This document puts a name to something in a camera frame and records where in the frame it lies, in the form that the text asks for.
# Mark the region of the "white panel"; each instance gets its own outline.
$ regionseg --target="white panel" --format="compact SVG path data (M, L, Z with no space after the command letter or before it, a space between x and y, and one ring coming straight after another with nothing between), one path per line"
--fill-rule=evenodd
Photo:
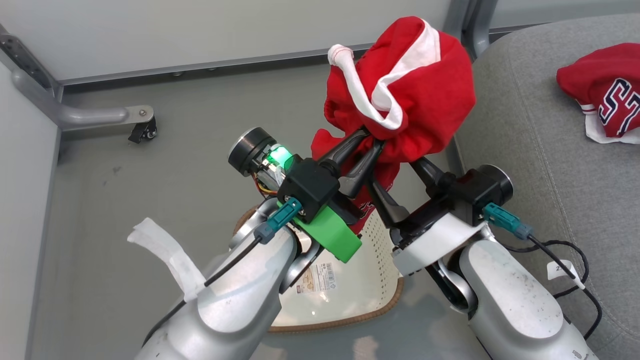
M638 0L499 0L492 28L640 12Z
M0 357L19 360L27 346L58 128L13 87L1 62L0 129Z
M0 24L68 83L374 42L398 17L441 28L449 0L3 0Z

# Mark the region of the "green light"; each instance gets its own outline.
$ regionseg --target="green light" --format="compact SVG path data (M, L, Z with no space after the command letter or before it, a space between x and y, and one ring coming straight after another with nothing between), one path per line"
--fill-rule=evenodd
M267 160L270 163L276 163L286 169L285 162L291 159L291 157L291 153L284 146L280 146L269 153Z

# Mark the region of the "red fabric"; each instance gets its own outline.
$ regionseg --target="red fabric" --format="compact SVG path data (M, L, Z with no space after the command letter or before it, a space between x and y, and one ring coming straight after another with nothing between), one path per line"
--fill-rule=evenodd
M376 82L394 68L424 28L424 21L420 18L398 19L360 58L356 70L370 100ZM374 171L378 181L386 188L391 187L400 163L415 161L444 149L476 103L471 62L466 51L454 37L441 32L438 34L441 60L407 73L388 87L404 112L402 125L395 131L385 129L362 115L351 100L342 71L335 66L331 68L324 115L330 124L343 130L345 135L364 125L373 136L386 140ZM311 145L313 158L320 158L342 139L334 138L327 130L320 129ZM372 141L368 138L362 143L353 158L345 164L343 174L371 148ZM366 216L351 227L354 233L360 232L371 213L373 207L370 201L366 189L360 191L353 201L366 211Z
M607 137L640 127L640 44L596 50L558 69L556 80L580 105L593 105Z

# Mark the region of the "teal connector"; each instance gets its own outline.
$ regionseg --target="teal connector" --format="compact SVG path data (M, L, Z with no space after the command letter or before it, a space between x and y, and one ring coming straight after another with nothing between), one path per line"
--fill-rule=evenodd
M277 231L290 222L300 210L302 210L302 204L300 204L300 201L290 197L287 202L280 206L280 209L269 217L267 224L270 228Z
M492 202L484 207L483 216L489 224L501 227L521 240L526 240L533 232L531 226L521 223L520 218Z

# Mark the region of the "laundry basket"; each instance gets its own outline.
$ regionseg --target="laundry basket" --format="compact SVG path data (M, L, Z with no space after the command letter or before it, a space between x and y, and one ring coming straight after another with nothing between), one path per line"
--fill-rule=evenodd
M254 211L241 217L234 234ZM385 314L397 304L404 282L391 257L389 232L377 211L371 213L360 234L362 246L348 263L323 251L296 284L281 294L282 310L270 332L350 325ZM310 239L298 235L306 251Z

